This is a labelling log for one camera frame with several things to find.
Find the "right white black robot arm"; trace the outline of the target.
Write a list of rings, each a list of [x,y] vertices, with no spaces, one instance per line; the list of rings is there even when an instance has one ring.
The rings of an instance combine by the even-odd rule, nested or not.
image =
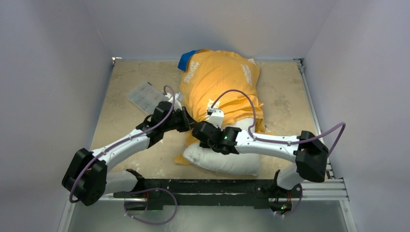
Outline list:
[[[238,127],[222,130],[202,121],[191,134],[207,148],[224,155],[253,153],[291,162],[279,171],[271,184],[276,196],[284,196],[305,180],[315,183],[325,181],[329,149],[309,131],[303,130],[300,135],[294,136],[250,134]]]

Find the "yellow printed pillowcase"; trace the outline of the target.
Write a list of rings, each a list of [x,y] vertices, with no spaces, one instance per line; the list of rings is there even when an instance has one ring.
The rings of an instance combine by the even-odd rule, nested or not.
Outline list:
[[[256,84],[260,67],[252,58],[235,52],[201,49],[182,71],[180,92],[189,115],[197,122],[206,121],[210,106],[224,112],[223,126],[245,118],[256,118],[252,131],[266,133],[263,103]]]

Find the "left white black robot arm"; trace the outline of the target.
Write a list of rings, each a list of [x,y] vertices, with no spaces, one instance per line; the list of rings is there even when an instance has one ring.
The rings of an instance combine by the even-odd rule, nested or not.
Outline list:
[[[85,206],[94,204],[106,190],[111,169],[158,143],[166,132],[187,132],[196,123],[185,107],[175,109],[171,102],[162,101],[153,114],[123,138],[92,151],[79,149],[62,179],[62,186],[70,193],[69,201]]]

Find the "white pillow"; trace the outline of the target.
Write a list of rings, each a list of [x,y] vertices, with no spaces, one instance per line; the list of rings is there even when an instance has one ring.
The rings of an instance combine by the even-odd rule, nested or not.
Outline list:
[[[186,134],[185,145],[184,152],[176,157],[175,161],[186,160],[188,164],[225,174],[258,176],[261,172],[258,154],[216,153],[210,148],[200,147],[199,140],[194,138],[190,131]]]

